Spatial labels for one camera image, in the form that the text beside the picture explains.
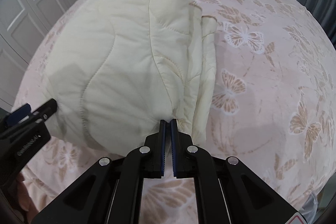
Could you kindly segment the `left hand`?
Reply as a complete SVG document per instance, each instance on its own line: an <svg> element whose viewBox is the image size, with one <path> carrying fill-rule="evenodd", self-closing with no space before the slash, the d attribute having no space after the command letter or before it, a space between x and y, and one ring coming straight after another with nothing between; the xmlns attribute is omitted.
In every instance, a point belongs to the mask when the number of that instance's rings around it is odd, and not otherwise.
<svg viewBox="0 0 336 224"><path fill-rule="evenodd" d="M33 218L38 214L33 200L24 184L25 177L21 172L9 186L9 195L13 201L20 207L19 212L23 215L25 223L31 223Z"/></svg>

